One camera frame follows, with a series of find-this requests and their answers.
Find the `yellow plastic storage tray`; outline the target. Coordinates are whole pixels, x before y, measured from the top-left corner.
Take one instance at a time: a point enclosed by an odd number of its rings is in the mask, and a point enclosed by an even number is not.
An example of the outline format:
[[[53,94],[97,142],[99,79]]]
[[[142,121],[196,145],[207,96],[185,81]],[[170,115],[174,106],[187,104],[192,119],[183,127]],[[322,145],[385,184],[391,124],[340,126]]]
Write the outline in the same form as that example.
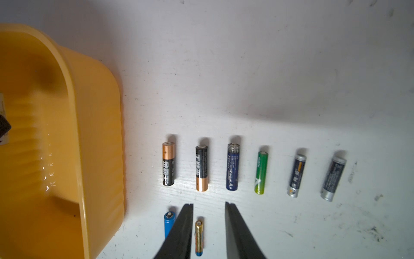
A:
[[[120,91],[101,62],[1,25],[1,258],[94,259],[125,215]]]

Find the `black gold battery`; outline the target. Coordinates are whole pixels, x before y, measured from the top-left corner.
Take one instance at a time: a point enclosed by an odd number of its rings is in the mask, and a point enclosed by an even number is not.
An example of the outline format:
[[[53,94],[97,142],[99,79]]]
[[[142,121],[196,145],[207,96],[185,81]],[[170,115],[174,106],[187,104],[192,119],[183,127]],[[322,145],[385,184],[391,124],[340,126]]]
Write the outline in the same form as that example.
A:
[[[11,130],[11,125],[5,118],[5,116],[0,114],[0,138],[5,136]]]

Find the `black battery copper end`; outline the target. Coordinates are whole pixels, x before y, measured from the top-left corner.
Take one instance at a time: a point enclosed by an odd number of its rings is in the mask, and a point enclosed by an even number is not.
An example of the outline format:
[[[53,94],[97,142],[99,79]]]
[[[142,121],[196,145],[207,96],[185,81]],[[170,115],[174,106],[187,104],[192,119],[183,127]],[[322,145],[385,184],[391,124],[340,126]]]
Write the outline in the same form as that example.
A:
[[[208,146],[196,146],[196,189],[205,192],[208,189]]]

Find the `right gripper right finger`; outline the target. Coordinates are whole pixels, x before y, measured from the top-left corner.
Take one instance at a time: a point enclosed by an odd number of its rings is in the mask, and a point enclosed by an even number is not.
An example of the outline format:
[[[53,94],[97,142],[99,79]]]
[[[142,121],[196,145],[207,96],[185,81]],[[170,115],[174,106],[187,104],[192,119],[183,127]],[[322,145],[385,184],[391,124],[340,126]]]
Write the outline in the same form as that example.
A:
[[[228,259],[265,259],[235,204],[225,203],[226,254]]]

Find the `black silver battery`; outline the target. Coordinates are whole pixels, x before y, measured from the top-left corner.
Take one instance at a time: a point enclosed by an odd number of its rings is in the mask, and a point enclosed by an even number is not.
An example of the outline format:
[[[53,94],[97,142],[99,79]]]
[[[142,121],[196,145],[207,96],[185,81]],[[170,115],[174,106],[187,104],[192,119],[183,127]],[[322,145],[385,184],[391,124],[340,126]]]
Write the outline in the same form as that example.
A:
[[[333,201],[339,181],[345,169],[346,160],[334,156],[330,164],[325,181],[322,185],[321,197],[329,202]]]

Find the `black white slim battery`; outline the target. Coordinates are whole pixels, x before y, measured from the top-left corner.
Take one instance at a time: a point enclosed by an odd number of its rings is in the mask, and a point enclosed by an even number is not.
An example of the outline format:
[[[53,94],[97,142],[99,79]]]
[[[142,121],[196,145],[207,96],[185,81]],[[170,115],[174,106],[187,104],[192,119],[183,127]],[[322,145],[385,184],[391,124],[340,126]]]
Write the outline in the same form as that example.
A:
[[[307,158],[305,155],[302,155],[302,154],[295,155],[289,188],[287,192],[288,195],[293,198],[298,197],[301,180],[304,174],[306,160]]]

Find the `green battery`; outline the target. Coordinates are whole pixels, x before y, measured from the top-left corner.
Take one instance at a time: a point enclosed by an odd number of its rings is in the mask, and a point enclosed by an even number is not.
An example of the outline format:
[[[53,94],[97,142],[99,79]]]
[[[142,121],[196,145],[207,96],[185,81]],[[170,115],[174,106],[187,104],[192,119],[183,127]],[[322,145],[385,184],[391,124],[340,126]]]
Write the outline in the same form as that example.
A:
[[[265,192],[265,180],[267,174],[268,153],[264,151],[258,152],[257,171],[255,178],[254,191],[258,195]]]

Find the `dark blue battery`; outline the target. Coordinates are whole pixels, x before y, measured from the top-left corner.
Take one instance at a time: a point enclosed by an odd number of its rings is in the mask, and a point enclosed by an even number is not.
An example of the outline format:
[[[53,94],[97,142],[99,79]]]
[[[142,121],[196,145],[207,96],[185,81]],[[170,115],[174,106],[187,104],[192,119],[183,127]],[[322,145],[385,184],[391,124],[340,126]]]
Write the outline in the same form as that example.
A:
[[[227,146],[227,170],[226,170],[226,189],[236,191],[238,189],[240,145],[230,143]]]

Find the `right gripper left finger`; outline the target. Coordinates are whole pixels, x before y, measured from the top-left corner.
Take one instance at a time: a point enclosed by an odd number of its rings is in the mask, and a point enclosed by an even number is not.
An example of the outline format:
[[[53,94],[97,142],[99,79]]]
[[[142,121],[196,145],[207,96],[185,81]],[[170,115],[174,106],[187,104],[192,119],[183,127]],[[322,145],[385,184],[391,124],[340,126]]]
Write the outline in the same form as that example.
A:
[[[155,259],[189,259],[193,231],[193,204],[185,204]]]

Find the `black copper battery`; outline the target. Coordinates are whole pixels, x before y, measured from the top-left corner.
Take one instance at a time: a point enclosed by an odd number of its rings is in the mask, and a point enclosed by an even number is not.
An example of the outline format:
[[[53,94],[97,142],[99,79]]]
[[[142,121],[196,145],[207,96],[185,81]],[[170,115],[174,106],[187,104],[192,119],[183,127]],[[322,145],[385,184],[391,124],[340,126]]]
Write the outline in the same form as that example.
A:
[[[163,158],[163,185],[172,186],[175,182],[175,143],[164,142],[162,144]]]

